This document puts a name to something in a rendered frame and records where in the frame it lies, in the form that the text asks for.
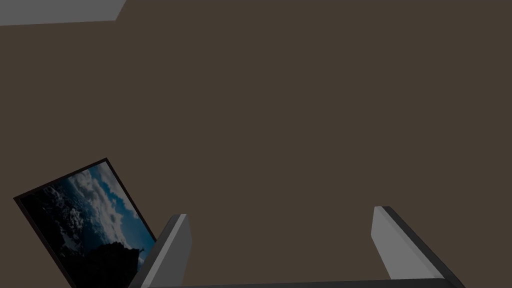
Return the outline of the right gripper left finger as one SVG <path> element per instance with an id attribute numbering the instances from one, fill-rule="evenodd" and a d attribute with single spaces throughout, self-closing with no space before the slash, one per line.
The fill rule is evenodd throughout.
<path id="1" fill-rule="evenodd" d="M 182 286 L 191 247 L 188 214 L 173 215 L 128 288 Z"/>

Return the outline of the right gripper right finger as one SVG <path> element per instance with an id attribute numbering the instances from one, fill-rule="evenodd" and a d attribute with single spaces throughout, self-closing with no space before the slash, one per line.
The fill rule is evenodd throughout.
<path id="1" fill-rule="evenodd" d="M 443 279 L 466 288 L 390 206 L 374 207 L 370 236 L 390 279 Z"/>

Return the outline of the framed sky and clouds picture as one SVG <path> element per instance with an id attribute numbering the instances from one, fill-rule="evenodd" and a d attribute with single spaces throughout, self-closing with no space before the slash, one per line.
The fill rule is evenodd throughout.
<path id="1" fill-rule="evenodd" d="M 129 288 L 156 243 L 107 158 L 14 201 L 71 288 Z"/>

